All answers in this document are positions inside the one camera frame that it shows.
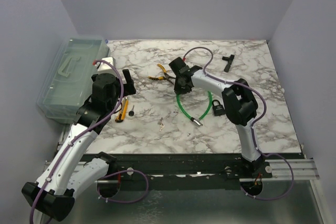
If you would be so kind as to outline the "green cable lock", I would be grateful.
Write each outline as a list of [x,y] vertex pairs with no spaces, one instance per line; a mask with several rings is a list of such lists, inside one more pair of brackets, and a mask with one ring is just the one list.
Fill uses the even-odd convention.
[[209,91],[207,92],[207,95],[208,95],[208,106],[207,106],[207,109],[205,110],[205,112],[198,119],[192,117],[191,115],[189,115],[187,113],[187,111],[183,108],[183,106],[181,104],[180,95],[179,94],[176,95],[176,102],[177,102],[177,105],[178,105],[179,109],[197,127],[200,127],[200,126],[203,125],[201,123],[201,120],[208,115],[210,109],[212,108],[213,96],[212,96],[212,94]]

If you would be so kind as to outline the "small silver key bunch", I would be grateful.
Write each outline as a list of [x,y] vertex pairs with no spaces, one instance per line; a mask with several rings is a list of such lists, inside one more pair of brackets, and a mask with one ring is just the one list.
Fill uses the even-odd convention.
[[163,128],[165,127],[165,125],[163,124],[163,118],[161,117],[157,123],[160,128],[159,128],[159,131],[161,132],[163,130]]

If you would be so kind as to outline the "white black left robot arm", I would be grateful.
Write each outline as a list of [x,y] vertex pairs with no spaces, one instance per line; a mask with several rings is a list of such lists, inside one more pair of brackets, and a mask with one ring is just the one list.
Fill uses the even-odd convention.
[[112,179],[116,175],[115,159],[104,152],[82,171],[75,173],[74,170],[89,145],[110,121],[122,98],[136,93],[129,70],[124,69],[122,73],[125,83],[118,73],[91,77],[92,94],[78,109],[66,141],[43,174],[35,182],[23,186],[22,194],[31,206],[30,223],[34,222],[35,211],[63,221],[76,198],[93,182],[101,177]]

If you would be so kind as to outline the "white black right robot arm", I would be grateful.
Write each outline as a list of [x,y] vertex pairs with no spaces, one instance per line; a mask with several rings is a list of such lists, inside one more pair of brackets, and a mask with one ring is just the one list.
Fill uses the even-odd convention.
[[200,66],[190,68],[180,57],[171,61],[169,66],[175,74],[176,94],[189,93],[196,87],[222,97],[225,115],[236,125],[238,131],[243,159],[241,171],[249,178],[259,174],[263,157],[253,129],[258,103],[246,80],[234,82],[211,76]]

